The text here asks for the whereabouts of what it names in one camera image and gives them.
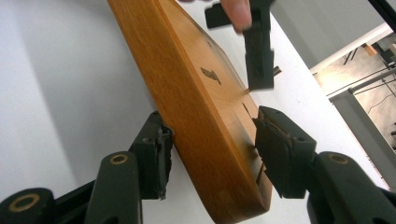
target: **black plastic part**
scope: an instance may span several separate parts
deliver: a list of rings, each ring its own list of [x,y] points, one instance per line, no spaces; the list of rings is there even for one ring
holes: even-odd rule
[[[316,141],[282,112],[260,106],[255,146],[280,197],[303,198],[310,187],[309,164]]]
[[[393,204],[393,207],[396,208],[396,193],[387,191],[385,189],[380,189],[382,193],[384,193],[385,197]]]
[[[308,203],[306,205],[309,219],[311,224],[333,224],[334,216],[332,209],[327,203],[324,195],[310,194],[308,197]]]
[[[101,163],[85,224],[142,223],[136,156],[122,151],[106,156]]]
[[[274,87],[274,52],[270,41],[270,6],[274,0],[250,0],[252,27],[243,32],[246,48],[247,82],[251,91]],[[207,28],[231,24],[221,4],[205,11]]]
[[[396,210],[359,165],[346,155],[322,152],[314,162],[332,223],[395,223]]]
[[[172,131],[158,112],[151,113],[129,149],[138,158],[142,199],[165,199],[172,145]]]
[[[49,189],[25,189],[0,203],[0,223],[53,223],[54,207],[55,201]]]
[[[83,223],[91,198],[94,181],[56,199],[57,224]]]

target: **curved wooden edge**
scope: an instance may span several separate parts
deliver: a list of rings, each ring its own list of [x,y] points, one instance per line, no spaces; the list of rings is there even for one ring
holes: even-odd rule
[[[109,0],[109,4],[163,120],[176,133],[177,151],[209,215],[217,223],[230,223],[266,212],[272,185],[260,172],[253,124],[246,113],[256,116],[257,106],[235,84],[230,65],[214,50],[195,49],[199,41],[192,41],[192,46],[183,42],[185,37],[201,42],[208,37],[189,36],[199,28],[174,1]],[[182,27],[176,29],[175,20],[183,21]],[[202,54],[200,60],[219,71],[223,84],[203,76],[203,67],[194,64],[191,53]],[[246,110],[243,116],[241,108]]]

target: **hand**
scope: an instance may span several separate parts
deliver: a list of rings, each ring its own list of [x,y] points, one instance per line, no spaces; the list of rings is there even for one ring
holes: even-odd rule
[[[179,0],[181,2],[192,2],[194,0]],[[225,13],[233,23],[237,33],[250,28],[251,14],[248,0],[220,0]]]

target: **round joint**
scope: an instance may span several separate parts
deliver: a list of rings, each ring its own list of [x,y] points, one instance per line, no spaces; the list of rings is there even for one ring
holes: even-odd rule
[[[110,163],[114,165],[122,164],[128,161],[128,156],[123,154],[117,154],[110,158]]]
[[[342,156],[339,154],[331,153],[331,154],[329,154],[329,158],[331,161],[336,162],[338,164],[345,165],[348,163],[347,158],[345,156]]]
[[[33,207],[39,200],[40,196],[36,193],[25,194],[12,201],[8,210],[14,213],[23,212]]]

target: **wooden board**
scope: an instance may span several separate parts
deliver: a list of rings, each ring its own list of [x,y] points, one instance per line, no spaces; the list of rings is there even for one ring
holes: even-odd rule
[[[258,108],[224,52],[173,0],[109,4],[209,215],[265,213],[272,185],[254,148]]]

